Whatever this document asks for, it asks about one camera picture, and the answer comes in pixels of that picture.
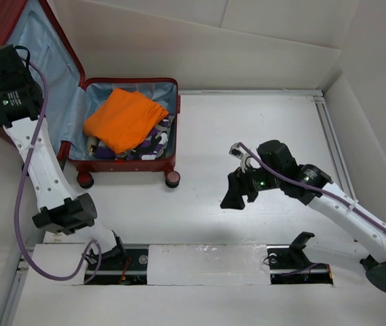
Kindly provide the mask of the red hard-shell suitcase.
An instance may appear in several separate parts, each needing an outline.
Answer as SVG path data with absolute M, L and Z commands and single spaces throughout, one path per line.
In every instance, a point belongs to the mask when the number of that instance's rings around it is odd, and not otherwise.
M 57 158 L 77 169 L 77 182 L 89 189 L 92 173 L 163 172 L 166 185 L 180 183 L 176 163 L 176 116 L 180 111 L 178 83 L 169 77 L 88 79 L 78 57 L 47 1 L 0 1 L 0 46 L 12 44 L 30 50 L 31 62 L 48 82 L 47 120 Z M 112 91 L 139 92 L 174 115 L 167 149 L 156 160 L 101 160 L 88 155 L 85 119 L 105 102 Z

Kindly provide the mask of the purple camouflage garment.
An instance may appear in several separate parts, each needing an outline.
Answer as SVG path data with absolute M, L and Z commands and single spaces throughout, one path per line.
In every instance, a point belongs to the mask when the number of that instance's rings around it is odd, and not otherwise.
M 160 159 L 167 149 L 173 121 L 174 115 L 167 115 L 153 127 L 141 144 L 120 154 L 115 154 L 102 141 L 100 141 L 94 152 L 94 157 L 101 160 Z

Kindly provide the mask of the cream pump lotion bottle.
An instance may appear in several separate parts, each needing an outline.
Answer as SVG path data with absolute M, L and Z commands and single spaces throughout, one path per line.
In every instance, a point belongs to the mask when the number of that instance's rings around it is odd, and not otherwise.
M 93 157 L 95 155 L 99 142 L 100 140 L 97 137 L 88 137 L 86 147 L 88 155 L 90 157 Z

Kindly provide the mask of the orange garment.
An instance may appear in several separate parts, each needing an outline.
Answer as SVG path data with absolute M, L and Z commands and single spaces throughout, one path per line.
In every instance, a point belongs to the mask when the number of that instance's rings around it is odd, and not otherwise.
M 84 122 L 83 132 L 121 154 L 141 144 L 167 115 L 169 111 L 145 95 L 117 88 Z

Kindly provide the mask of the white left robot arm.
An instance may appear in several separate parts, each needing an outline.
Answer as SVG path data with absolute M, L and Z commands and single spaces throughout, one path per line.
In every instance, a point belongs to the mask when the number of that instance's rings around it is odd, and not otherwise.
M 24 162 L 24 177 L 33 184 L 39 212 L 33 223 L 50 233 L 78 233 L 96 240 L 102 260 L 112 269 L 126 263 L 126 250 L 118 235 L 97 219 L 97 211 L 88 194 L 77 194 L 64 177 L 50 141 L 45 111 L 48 86 L 44 76 L 36 82 L 38 68 L 31 57 L 21 57 L 24 46 L 0 47 L 0 127 L 16 146 Z

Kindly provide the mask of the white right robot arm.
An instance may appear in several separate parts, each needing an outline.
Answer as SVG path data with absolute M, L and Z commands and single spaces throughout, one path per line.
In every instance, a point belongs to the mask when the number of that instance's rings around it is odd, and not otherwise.
M 282 277 L 290 277 L 315 265 L 338 266 L 366 276 L 386 293 L 386 223 L 346 194 L 320 168 L 298 164 L 287 145 L 271 140 L 255 152 L 238 142 L 229 153 L 239 167 L 228 175 L 222 209 L 242 210 L 261 191 L 279 189 L 284 195 L 327 217 L 348 233 L 348 243 L 333 243 L 301 232 L 290 244 L 270 249 L 264 262 Z

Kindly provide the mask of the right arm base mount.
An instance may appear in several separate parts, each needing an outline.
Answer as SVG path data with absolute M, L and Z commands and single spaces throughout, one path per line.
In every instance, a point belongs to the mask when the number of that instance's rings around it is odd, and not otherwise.
M 303 249 L 315 234 L 301 232 L 290 244 L 271 244 L 263 265 L 270 271 L 272 285 L 333 285 L 330 266 L 313 263 Z

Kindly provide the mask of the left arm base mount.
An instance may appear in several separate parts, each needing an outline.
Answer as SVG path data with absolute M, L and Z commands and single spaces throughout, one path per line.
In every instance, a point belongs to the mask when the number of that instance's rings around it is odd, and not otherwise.
M 121 261 L 104 259 L 92 278 L 97 260 L 89 259 L 90 264 L 84 274 L 85 285 L 146 285 L 148 247 L 126 248 L 126 257 Z

